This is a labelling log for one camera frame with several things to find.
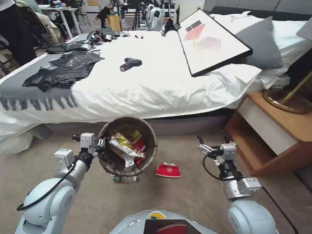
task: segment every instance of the drawer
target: drawer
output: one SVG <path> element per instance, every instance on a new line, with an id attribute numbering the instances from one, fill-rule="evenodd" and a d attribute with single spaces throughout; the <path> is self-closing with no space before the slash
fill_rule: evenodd
<path id="1" fill-rule="evenodd" d="M 244 100 L 238 112 L 277 155 L 297 143 L 250 98 Z"/>

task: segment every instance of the white bedsheet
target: white bedsheet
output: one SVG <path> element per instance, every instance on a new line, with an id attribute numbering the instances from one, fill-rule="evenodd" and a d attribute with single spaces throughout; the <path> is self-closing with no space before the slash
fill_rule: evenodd
<path id="1" fill-rule="evenodd" d="M 63 110 L 54 103 L 52 111 L 37 111 L 29 104 L 26 110 L 5 111 L 0 106 L 0 154 L 8 139 L 43 123 L 96 123 L 120 115 L 156 118 L 213 111 L 239 99 L 261 72 L 250 65 L 230 64 L 193 78 L 176 32 L 166 37 L 159 32 L 130 33 L 131 37 L 98 46 L 105 60 L 72 87 L 78 107 Z M 143 64 L 121 72 L 124 58 L 140 59 Z"/>

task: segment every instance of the plastic bottle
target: plastic bottle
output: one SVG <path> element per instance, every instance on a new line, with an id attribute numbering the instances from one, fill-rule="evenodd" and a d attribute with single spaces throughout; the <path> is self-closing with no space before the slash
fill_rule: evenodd
<path id="1" fill-rule="evenodd" d="M 57 0 L 56 3 L 57 3 L 57 7 L 62 7 L 62 2 L 60 0 Z"/>
<path id="2" fill-rule="evenodd" d="M 110 175 L 111 178 L 113 179 L 114 182 L 117 183 L 131 183 L 131 182 L 136 182 L 137 177 L 132 176 L 132 177 L 125 177 L 125 176 L 115 176 L 115 175 Z"/>

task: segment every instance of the abstract painting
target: abstract painting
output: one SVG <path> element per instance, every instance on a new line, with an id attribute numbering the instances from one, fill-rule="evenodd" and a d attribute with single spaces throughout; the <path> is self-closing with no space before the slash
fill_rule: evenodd
<path id="1" fill-rule="evenodd" d="M 180 23 L 182 47 L 193 77 L 252 54 L 252 49 L 198 9 Z"/>

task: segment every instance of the gray blanket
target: gray blanket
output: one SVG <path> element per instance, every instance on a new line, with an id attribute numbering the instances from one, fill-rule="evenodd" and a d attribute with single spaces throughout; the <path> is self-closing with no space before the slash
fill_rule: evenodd
<path id="1" fill-rule="evenodd" d="M 42 92 L 37 87 L 22 87 L 28 77 L 37 73 L 40 67 L 48 65 L 49 61 L 55 58 L 59 58 L 59 55 L 48 55 L 5 80 L 0 85 L 0 102 L 3 108 L 15 111 L 19 109 L 17 107 L 18 102 L 20 110 L 24 110 L 27 109 L 29 101 L 36 110 L 41 110 L 41 107 L 44 106 L 48 111 L 53 110 L 53 100 L 63 109 L 66 106 L 76 107 L 77 103 L 71 89 L 50 88 L 46 92 Z"/>

